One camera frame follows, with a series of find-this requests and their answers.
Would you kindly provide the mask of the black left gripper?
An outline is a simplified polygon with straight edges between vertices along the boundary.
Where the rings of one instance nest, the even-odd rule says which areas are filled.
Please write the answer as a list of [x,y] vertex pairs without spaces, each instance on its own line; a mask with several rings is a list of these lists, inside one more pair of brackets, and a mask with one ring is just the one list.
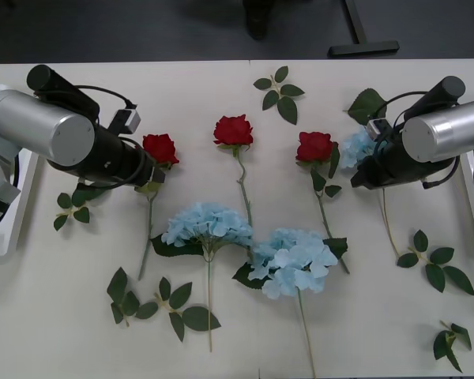
[[137,193],[156,193],[164,184],[166,174],[162,167],[150,156],[144,152],[145,164],[139,173],[139,182],[134,186]]

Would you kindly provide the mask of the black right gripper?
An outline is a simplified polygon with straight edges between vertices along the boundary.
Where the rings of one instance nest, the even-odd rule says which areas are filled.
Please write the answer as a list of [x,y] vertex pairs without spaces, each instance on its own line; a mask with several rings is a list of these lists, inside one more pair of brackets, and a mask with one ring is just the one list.
[[403,184],[400,174],[403,161],[403,152],[380,152],[376,156],[368,156],[357,166],[350,180],[352,188],[376,190]]

